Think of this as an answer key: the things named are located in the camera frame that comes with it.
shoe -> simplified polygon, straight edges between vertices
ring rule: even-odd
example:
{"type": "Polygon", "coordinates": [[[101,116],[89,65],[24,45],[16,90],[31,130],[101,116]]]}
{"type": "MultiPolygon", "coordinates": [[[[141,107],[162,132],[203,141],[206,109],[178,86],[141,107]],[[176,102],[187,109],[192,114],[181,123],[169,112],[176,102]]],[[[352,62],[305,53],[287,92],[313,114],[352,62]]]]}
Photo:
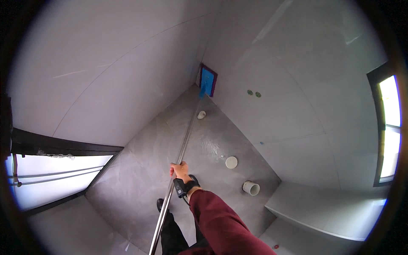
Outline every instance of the shoe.
{"type": "Polygon", "coordinates": [[[162,198],[159,198],[156,201],[157,209],[159,210],[159,212],[162,211],[163,203],[164,203],[164,199],[162,198]]]}
{"type": "Polygon", "coordinates": [[[200,184],[198,183],[197,178],[196,178],[195,176],[193,176],[193,175],[189,175],[189,176],[190,176],[191,179],[193,179],[193,181],[194,181],[199,187],[201,187],[200,184]]]}

red sleeve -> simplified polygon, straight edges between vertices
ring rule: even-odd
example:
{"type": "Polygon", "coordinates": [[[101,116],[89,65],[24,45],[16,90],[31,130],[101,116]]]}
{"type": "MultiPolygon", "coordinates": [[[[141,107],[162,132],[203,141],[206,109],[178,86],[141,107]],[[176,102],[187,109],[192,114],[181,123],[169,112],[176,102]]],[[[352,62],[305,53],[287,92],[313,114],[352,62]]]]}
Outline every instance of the red sleeve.
{"type": "Polygon", "coordinates": [[[201,232],[216,254],[276,255],[266,243],[252,235],[234,210],[214,193],[195,191],[190,206],[201,232]]]}

cable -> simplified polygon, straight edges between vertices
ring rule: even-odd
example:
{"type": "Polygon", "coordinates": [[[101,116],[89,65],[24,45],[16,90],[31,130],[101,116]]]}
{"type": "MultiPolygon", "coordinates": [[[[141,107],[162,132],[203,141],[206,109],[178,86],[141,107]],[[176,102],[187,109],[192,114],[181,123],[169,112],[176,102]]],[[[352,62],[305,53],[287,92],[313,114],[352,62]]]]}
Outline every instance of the cable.
{"type": "Polygon", "coordinates": [[[187,200],[183,197],[184,202],[190,207],[190,204],[187,202],[187,200]]]}

window frame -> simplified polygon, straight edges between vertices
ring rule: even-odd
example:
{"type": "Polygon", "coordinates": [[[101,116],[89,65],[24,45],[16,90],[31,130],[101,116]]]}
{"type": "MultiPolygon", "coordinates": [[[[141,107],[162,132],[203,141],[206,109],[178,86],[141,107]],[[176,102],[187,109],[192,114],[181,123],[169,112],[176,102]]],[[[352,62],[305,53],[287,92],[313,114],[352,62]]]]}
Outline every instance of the window frame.
{"type": "Polygon", "coordinates": [[[102,145],[102,144],[91,144],[85,142],[76,142],[70,140],[64,140],[55,137],[49,137],[45,135],[39,135],[36,133],[31,133],[17,128],[12,128],[11,131],[11,153],[21,154],[21,155],[37,155],[38,151],[41,150],[45,154],[71,154],[73,156],[102,156],[102,155],[113,155],[110,160],[99,170],[98,174],[90,182],[90,184],[82,191],[64,197],[60,200],[32,208],[22,213],[29,217],[31,215],[40,213],[42,211],[48,210],[52,207],[65,203],[76,197],[84,195],[89,188],[96,183],[103,173],[107,170],[109,165],[114,161],[119,152],[124,149],[122,146],[112,146],[112,145],[102,145]]]}
{"type": "Polygon", "coordinates": [[[382,100],[382,94],[380,89],[380,82],[385,79],[396,75],[396,72],[393,71],[391,64],[389,62],[384,63],[383,65],[377,67],[367,74],[368,82],[370,83],[375,111],[377,112],[377,123],[378,123],[378,160],[377,160],[377,169],[374,178],[373,187],[381,187],[391,185],[395,173],[392,176],[382,177],[381,172],[384,162],[384,142],[385,142],[385,129],[392,128],[397,133],[401,134],[401,127],[392,126],[386,124],[384,104],[382,100]]]}

grey floor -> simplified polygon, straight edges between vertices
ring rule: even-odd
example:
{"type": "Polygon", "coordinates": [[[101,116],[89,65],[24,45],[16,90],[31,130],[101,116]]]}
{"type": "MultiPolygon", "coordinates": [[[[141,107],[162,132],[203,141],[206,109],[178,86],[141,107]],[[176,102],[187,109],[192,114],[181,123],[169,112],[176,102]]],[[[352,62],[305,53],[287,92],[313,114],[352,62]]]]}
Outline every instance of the grey floor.
{"type": "MultiPolygon", "coordinates": [[[[169,163],[176,160],[197,104],[198,92],[198,88],[192,86],[147,124],[86,193],[101,216],[145,252],[149,251],[159,216],[156,200],[166,192],[170,180],[169,163]]],[[[280,180],[248,139],[208,97],[201,102],[200,110],[206,111],[207,116],[194,120],[183,160],[204,189],[219,195],[250,231],[260,236],[275,219],[264,205],[280,180]],[[238,159],[235,169],[225,166],[229,156],[238,159]],[[246,180],[261,186],[257,196],[242,191],[246,180]]],[[[194,218],[188,206],[173,195],[170,211],[188,244],[194,244],[194,218]]]]}

